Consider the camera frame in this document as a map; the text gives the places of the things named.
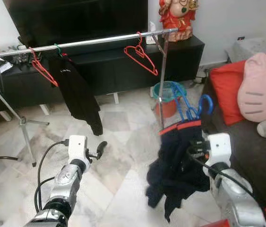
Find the cable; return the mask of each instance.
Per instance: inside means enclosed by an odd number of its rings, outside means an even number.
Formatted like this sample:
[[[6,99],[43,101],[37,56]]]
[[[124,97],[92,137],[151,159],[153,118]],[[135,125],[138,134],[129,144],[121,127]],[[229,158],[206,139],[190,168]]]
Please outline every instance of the cable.
[[[39,186],[41,184],[40,183],[40,170],[42,168],[43,160],[46,157],[46,155],[48,154],[48,152],[58,144],[64,144],[65,146],[68,146],[69,140],[67,139],[64,141],[56,142],[56,143],[52,144],[51,146],[49,146],[48,149],[45,151],[45,153],[43,154],[43,157],[39,163],[38,170],[37,170],[37,186]],[[39,193],[38,193],[38,203],[39,203],[39,210],[42,210],[43,207],[42,207],[42,193],[41,193],[41,191],[39,191]]]
[[[41,190],[40,190],[40,187],[41,187],[44,183],[46,183],[46,182],[48,182],[48,181],[51,181],[51,180],[53,180],[54,178],[55,178],[55,177],[48,178],[48,179],[42,181],[42,182],[37,186],[36,191],[35,191],[35,194],[34,194],[34,205],[35,205],[36,213],[39,212],[39,208],[38,208],[38,205],[37,205],[37,193],[38,193],[38,191],[39,191],[39,193],[40,193],[40,191],[41,191]]]
[[[255,201],[257,201],[256,198],[254,197],[253,193],[252,193],[250,190],[248,190],[244,185],[242,185],[239,181],[237,181],[237,180],[234,179],[233,177],[229,176],[228,174],[225,174],[225,173],[223,173],[222,171],[218,171],[218,170],[212,168],[211,166],[208,166],[208,165],[206,165],[205,163],[199,161],[199,160],[196,159],[195,157],[193,157],[193,156],[191,155],[191,153],[189,152],[191,149],[193,149],[192,146],[190,146],[189,148],[187,148],[186,152],[187,152],[187,154],[188,154],[188,155],[189,155],[189,156],[190,156],[195,162],[197,162],[198,164],[204,166],[205,168],[207,168],[207,169],[213,171],[213,172],[216,173],[216,174],[220,174],[220,175],[225,176],[226,178],[232,180],[232,181],[235,182],[238,186],[240,186],[244,191],[246,191],[246,193],[249,194],[249,195],[250,195]],[[266,210],[265,210],[265,209],[264,209],[259,203],[258,203],[258,205],[259,205],[259,207],[261,208],[261,210],[262,210],[262,212],[263,212],[263,215],[264,215],[264,218],[265,218],[265,221],[266,221]]]

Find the sofa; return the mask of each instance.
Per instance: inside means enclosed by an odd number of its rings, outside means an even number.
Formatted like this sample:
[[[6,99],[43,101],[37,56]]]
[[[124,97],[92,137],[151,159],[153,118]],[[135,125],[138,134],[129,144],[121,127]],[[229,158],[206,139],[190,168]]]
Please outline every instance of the sofa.
[[[255,122],[242,120],[231,126],[225,124],[211,77],[206,80],[203,94],[210,95],[214,103],[213,113],[201,116],[204,132],[230,135],[231,167],[250,182],[257,201],[266,207],[266,138],[258,134]]]

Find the television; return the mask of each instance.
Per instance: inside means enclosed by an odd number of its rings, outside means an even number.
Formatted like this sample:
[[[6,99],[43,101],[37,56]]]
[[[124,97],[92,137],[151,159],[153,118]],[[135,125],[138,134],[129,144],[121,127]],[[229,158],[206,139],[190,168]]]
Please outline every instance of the television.
[[[27,47],[147,31],[147,0],[3,0]]]

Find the red cushion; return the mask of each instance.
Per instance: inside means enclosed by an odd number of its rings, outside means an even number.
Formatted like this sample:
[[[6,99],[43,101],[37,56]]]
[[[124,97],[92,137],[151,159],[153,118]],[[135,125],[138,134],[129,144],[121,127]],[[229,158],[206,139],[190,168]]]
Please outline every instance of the red cushion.
[[[237,102],[238,91],[243,81],[244,65],[245,61],[239,61],[211,71],[210,79],[226,125],[244,120]]]

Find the red hanger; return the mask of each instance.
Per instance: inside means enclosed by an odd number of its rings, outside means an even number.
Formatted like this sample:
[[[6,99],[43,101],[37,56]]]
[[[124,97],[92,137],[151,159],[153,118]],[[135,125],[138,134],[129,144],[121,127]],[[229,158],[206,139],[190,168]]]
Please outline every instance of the red hanger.
[[[131,59],[133,59],[135,62],[137,62],[139,65],[141,65],[143,68],[145,68],[146,70],[148,70],[149,72],[153,73],[155,76],[158,75],[158,70],[156,69],[154,63],[152,62],[152,60],[149,58],[149,56],[144,52],[141,44],[142,44],[142,35],[140,32],[137,32],[140,35],[140,42],[137,46],[127,46],[124,48],[124,53],[129,56]],[[137,59],[135,59],[132,55],[129,54],[128,49],[134,49],[136,54],[138,54],[141,58],[147,58],[147,60],[151,63],[151,65],[153,66],[153,69],[149,69],[147,66],[145,66],[144,64],[142,64],[141,62],[139,62]]]
[[[48,81],[50,81],[52,84],[58,87],[58,83],[56,80],[53,78],[53,76],[42,66],[42,64],[38,61],[35,51],[29,47],[31,50],[34,60],[32,60],[32,65],[33,67],[40,73],[42,74]]]

